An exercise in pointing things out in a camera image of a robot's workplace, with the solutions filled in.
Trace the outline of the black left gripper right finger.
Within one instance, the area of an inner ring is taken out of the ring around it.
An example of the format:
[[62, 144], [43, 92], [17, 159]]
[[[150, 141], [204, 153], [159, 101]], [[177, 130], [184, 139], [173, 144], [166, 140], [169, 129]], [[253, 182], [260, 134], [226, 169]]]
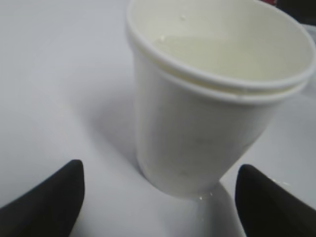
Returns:
[[316, 211], [250, 164], [238, 171], [235, 204], [248, 237], [316, 235]]

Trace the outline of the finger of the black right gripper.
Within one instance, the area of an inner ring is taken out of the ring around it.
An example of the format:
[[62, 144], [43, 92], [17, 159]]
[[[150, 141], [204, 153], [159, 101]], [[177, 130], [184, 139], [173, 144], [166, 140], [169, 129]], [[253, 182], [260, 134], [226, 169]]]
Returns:
[[276, 6], [302, 24], [316, 24], [316, 0], [278, 0]]

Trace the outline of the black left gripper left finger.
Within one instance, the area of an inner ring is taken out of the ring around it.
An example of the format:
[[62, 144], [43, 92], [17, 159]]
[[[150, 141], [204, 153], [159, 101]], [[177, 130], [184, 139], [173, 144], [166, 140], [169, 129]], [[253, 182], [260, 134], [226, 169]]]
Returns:
[[81, 160], [72, 160], [45, 181], [0, 209], [2, 237], [68, 237], [85, 195]]

